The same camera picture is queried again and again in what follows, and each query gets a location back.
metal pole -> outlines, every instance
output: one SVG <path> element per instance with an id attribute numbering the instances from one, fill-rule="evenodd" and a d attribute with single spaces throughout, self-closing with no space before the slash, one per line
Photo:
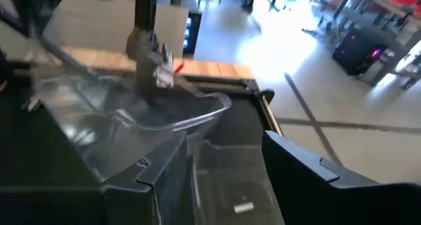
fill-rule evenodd
<path id="1" fill-rule="evenodd" d="M 342 10 L 345 8 L 345 6 L 347 5 L 349 0 L 342 0 L 342 2 L 339 4 L 339 6 L 337 7 L 335 13 L 334 13 L 334 17 L 333 20 L 336 20 L 337 17 L 339 16 L 339 14 L 342 12 Z"/>
<path id="2" fill-rule="evenodd" d="M 145 31 L 153 30 L 157 0 L 136 0 L 134 24 Z"/>

metal rod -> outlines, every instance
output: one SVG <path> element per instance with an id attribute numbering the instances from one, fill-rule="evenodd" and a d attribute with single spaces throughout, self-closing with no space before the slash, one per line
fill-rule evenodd
<path id="1" fill-rule="evenodd" d="M 275 128 L 275 132 L 280 134 L 281 136 L 284 135 L 284 133 L 281 131 L 278 123 L 276 122 L 275 116 L 273 115 L 272 111 L 270 110 L 268 101 L 266 100 L 265 96 L 262 96 L 263 99 L 263 105 L 266 108 L 266 111 L 268 112 L 269 120 L 272 123 L 273 127 Z"/>

black floor stripe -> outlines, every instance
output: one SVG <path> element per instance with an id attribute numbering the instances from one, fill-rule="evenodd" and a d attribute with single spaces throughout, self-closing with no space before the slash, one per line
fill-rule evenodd
<path id="1" fill-rule="evenodd" d="M 294 81 L 291 79 L 291 76 L 289 76 L 289 74 L 285 73 L 285 79 L 286 79 L 287 83 L 289 84 L 289 86 L 291 87 L 292 92 L 296 96 L 298 102 L 300 102 L 300 105 L 304 109 L 305 114 L 310 119 L 310 122 L 312 123 L 312 126 L 314 128 L 314 131 L 316 132 L 316 134 L 320 138 L 320 141 L 322 141 L 322 144 L 323 144 L 326 152 L 329 154 L 330 158 L 336 164 L 342 166 L 342 162 L 340 161 L 339 157 L 336 155 L 336 152 L 334 151 L 332 145 L 330 145 L 330 142 L 329 142 L 328 138 L 326 137 L 326 135 L 323 133 L 321 127 L 318 125 L 318 123 L 316 121 L 316 118 L 311 113 L 309 106 L 305 102 L 305 100 L 304 100 L 303 96 L 301 95 L 301 93 L 299 92 L 297 86 L 294 84 Z"/>
<path id="2" fill-rule="evenodd" d="M 299 126 L 319 126 L 326 128 L 341 128 L 341 129 L 356 129 L 356 130 L 380 130 L 383 132 L 395 132 L 401 134 L 421 134 L 421 128 L 415 127 L 400 127 L 400 126 L 382 126 L 373 124 L 357 124 L 348 122 L 331 122 L 331 121 L 316 121 L 294 119 L 294 118 L 277 118 L 279 124 L 293 124 Z"/>
<path id="3" fill-rule="evenodd" d="M 253 24 L 256 26 L 257 31 L 259 31 L 259 33 L 262 34 L 262 26 L 260 25 L 260 23 L 255 19 L 253 15 L 251 15 L 250 17 L 251 17 L 251 22 L 253 22 Z"/>

table leg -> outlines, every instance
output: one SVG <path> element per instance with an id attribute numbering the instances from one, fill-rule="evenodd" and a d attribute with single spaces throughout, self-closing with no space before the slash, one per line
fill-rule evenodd
<path id="1" fill-rule="evenodd" d="M 417 30 L 412 37 L 410 37 L 409 41 L 405 43 L 405 47 L 408 49 L 413 48 L 419 41 L 421 41 L 421 30 Z"/>
<path id="2" fill-rule="evenodd" d="M 351 10 L 355 11 L 358 8 L 358 6 L 361 5 L 361 3 L 363 1 L 364 0 L 357 0 L 357 2 L 353 3 L 353 5 L 351 5 Z"/>
<path id="3" fill-rule="evenodd" d="M 408 20 L 405 20 L 402 25 L 399 27 L 399 31 L 402 32 L 403 28 L 405 27 L 405 25 L 408 24 Z"/>
<path id="4" fill-rule="evenodd" d="M 373 87 L 376 86 L 380 82 L 380 80 L 382 80 L 384 76 L 386 76 L 386 74 L 390 73 L 396 68 L 397 63 L 399 63 L 399 61 L 403 57 L 404 57 L 403 55 L 395 55 L 394 57 L 389 59 L 386 62 L 386 64 L 383 66 L 383 68 L 380 69 L 380 71 L 376 74 L 376 76 L 370 81 L 370 85 Z"/>
<path id="5" fill-rule="evenodd" d="M 345 25 L 348 23 L 348 18 L 346 18 L 346 17 L 343 17 L 342 18 L 342 20 L 341 20 L 341 22 L 339 23 L 339 25 L 337 26 L 337 29 L 338 29 L 338 31 L 339 32 L 341 32 L 344 28 L 345 28 Z"/>
<path id="6" fill-rule="evenodd" d="M 170 1 L 171 5 L 176 5 L 176 6 L 181 6 L 182 5 L 182 0 L 171 0 Z"/>
<path id="7" fill-rule="evenodd" d="M 388 20 L 387 22 L 383 25 L 382 30 L 385 30 L 387 25 L 392 22 L 392 20 L 395 18 L 395 15 L 393 14 Z"/>
<path id="8" fill-rule="evenodd" d="M 413 48 L 419 41 L 421 40 L 421 30 L 417 30 L 412 37 L 409 39 L 408 42 L 405 43 L 405 47 L 408 47 L 409 49 Z M 419 64 L 421 59 L 421 55 L 415 58 L 413 63 Z M 412 87 L 414 84 L 416 84 L 419 81 L 418 78 L 410 78 L 404 85 L 403 89 L 407 90 L 410 87 Z"/>
<path id="9" fill-rule="evenodd" d="M 363 12 L 361 12 L 361 10 L 364 9 L 364 4 L 366 3 L 366 0 L 360 0 L 358 3 L 354 4 L 351 8 L 354 11 L 359 12 L 360 14 L 363 14 Z M 349 29 L 353 29 L 355 26 L 354 22 L 351 22 L 351 24 L 349 25 Z"/>
<path id="10" fill-rule="evenodd" d="M 373 25 L 380 25 L 380 21 L 382 21 L 382 19 L 384 19 L 384 16 L 386 15 L 386 12 L 380 12 L 378 14 L 378 16 L 374 19 L 373 21 Z"/>
<path id="11" fill-rule="evenodd" d="M 276 3 L 276 0 L 272 0 L 270 2 L 270 8 L 271 9 L 275 9 L 276 11 L 280 11 L 278 8 L 276 8 L 275 3 Z"/>
<path id="12" fill-rule="evenodd" d="M 334 15 L 333 15 L 333 20 L 336 20 L 338 18 L 338 16 L 341 14 L 342 10 L 345 8 L 345 6 L 348 4 L 349 0 L 342 0 L 341 3 L 338 5 L 338 7 L 336 8 Z"/>
<path id="13" fill-rule="evenodd" d="M 373 0 L 366 0 L 366 2 L 365 2 L 366 4 L 364 5 L 364 6 L 362 6 L 362 7 L 364 7 L 364 8 L 362 8 L 361 10 L 360 10 L 360 14 L 361 15 L 363 15 L 365 12 L 366 12 L 366 10 L 368 9 L 368 8 L 370 8 L 370 6 L 371 6 L 371 4 L 373 3 Z"/>

black appliance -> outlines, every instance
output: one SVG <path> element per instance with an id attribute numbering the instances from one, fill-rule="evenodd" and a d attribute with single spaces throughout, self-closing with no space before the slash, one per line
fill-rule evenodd
<path id="1" fill-rule="evenodd" d="M 333 59 L 351 76 L 364 74 L 382 55 L 387 46 L 364 33 L 352 29 L 335 49 Z"/>
<path id="2" fill-rule="evenodd" d="M 264 163 L 285 224 L 419 224 L 417 183 L 379 184 L 274 132 Z"/>
<path id="3" fill-rule="evenodd" d="M 196 50 L 197 38 L 199 37 L 202 13 L 200 11 L 189 11 L 184 34 L 183 53 L 194 54 Z"/>

